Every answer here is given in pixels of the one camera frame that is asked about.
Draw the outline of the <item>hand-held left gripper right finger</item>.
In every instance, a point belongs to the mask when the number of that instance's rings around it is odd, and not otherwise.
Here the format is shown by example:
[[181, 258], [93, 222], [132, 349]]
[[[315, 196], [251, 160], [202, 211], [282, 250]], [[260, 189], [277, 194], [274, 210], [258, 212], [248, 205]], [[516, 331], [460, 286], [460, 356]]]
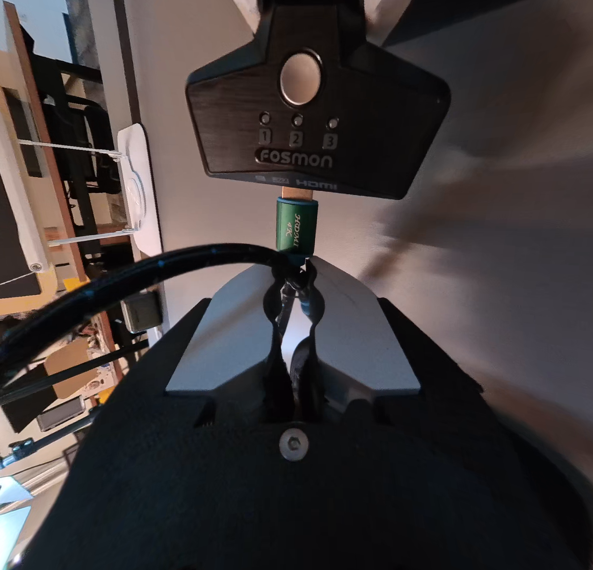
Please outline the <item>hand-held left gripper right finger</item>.
[[327, 400], [416, 395], [420, 383], [378, 298], [362, 282], [312, 257], [309, 314]]

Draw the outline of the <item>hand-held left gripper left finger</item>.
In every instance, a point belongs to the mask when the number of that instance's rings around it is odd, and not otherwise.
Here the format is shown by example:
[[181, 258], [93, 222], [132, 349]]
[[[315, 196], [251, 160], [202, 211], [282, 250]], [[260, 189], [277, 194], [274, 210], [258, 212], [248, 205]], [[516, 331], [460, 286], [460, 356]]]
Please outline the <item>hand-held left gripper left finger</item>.
[[168, 382], [174, 396], [263, 399], [263, 376], [273, 346], [264, 296], [271, 269], [252, 265], [216, 292]]

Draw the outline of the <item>black hdmi switch box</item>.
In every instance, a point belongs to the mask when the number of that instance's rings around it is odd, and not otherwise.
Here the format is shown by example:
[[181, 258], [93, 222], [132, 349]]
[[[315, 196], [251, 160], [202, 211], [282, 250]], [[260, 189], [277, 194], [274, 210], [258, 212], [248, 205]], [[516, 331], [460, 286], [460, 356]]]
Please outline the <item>black hdmi switch box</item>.
[[448, 112], [441, 78], [367, 41], [364, 0], [257, 0], [248, 44], [186, 99], [209, 177], [402, 199]]

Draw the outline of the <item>braided hdmi cable green plugs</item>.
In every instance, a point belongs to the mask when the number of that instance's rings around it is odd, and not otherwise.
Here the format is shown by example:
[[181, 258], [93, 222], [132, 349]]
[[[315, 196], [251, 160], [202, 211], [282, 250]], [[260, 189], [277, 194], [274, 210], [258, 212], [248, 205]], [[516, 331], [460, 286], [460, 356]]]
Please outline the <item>braided hdmi cable green plugs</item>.
[[279, 197], [276, 249], [249, 243], [211, 243], [176, 249], [107, 273], [42, 307], [1, 340], [4, 386], [35, 356], [93, 316], [132, 294], [171, 278], [223, 265], [269, 267], [282, 282], [304, 286], [300, 268], [312, 257], [318, 202]]

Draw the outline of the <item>black rectangular box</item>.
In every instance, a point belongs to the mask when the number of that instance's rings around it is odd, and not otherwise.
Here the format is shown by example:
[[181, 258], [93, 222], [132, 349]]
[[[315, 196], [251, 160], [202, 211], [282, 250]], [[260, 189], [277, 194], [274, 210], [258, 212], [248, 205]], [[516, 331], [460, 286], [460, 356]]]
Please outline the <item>black rectangular box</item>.
[[131, 334], [159, 327], [163, 322], [159, 291], [145, 290], [120, 301], [124, 324]]

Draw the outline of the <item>thin black light stand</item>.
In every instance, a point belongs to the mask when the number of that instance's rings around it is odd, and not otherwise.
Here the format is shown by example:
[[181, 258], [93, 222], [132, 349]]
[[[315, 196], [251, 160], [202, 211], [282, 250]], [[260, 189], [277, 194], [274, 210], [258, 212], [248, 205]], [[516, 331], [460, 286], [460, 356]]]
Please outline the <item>thin black light stand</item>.
[[94, 422], [95, 418], [98, 416], [100, 411], [102, 411], [103, 409], [103, 405], [99, 404], [93, 407], [91, 410], [89, 410], [88, 415], [84, 418], [81, 418], [80, 420], [75, 421], [72, 424], [68, 424], [67, 426], [58, 429], [56, 432], [53, 432], [40, 440], [33, 440], [32, 438], [29, 438], [23, 441], [17, 441], [16, 443], [10, 444], [10, 454], [5, 457], [1, 457], [1, 469], [5, 469], [11, 464], [17, 463], [20, 460], [32, 456], [39, 450], [42, 450], [50, 446], [56, 441], [61, 440], [63, 437], [66, 437], [67, 435], [74, 434], [79, 430], [90, 426]]

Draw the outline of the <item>bright led light panel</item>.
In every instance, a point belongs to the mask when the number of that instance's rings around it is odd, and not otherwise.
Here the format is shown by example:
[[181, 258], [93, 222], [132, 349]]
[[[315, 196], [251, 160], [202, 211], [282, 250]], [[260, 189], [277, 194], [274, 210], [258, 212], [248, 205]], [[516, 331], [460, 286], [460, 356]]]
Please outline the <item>bright led light panel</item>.
[[14, 477], [1, 477], [1, 562], [8, 560], [30, 513], [31, 493]]

